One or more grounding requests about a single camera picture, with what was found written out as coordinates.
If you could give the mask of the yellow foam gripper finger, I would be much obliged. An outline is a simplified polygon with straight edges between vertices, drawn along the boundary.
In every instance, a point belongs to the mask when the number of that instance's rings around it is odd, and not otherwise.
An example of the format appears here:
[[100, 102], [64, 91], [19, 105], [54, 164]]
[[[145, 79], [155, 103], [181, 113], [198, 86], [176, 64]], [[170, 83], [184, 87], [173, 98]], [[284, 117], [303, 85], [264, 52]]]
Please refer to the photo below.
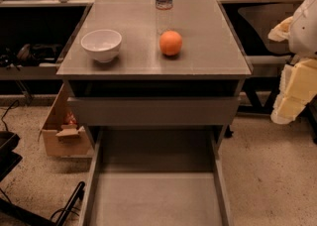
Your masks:
[[296, 65], [287, 64], [280, 78], [279, 93], [270, 119], [285, 125], [294, 121], [317, 95], [317, 60], [308, 58]]
[[293, 17], [290, 16], [276, 25], [273, 29], [270, 30], [267, 37], [275, 42], [282, 42], [289, 38], [290, 24], [293, 20]]

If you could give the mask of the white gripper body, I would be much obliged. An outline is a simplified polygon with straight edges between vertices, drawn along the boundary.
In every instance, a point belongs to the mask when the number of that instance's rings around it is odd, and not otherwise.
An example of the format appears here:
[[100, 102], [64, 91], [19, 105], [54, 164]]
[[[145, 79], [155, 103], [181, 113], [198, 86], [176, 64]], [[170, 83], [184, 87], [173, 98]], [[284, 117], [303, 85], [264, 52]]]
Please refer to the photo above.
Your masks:
[[301, 57], [317, 57], [317, 0], [304, 0], [289, 27], [289, 49]]

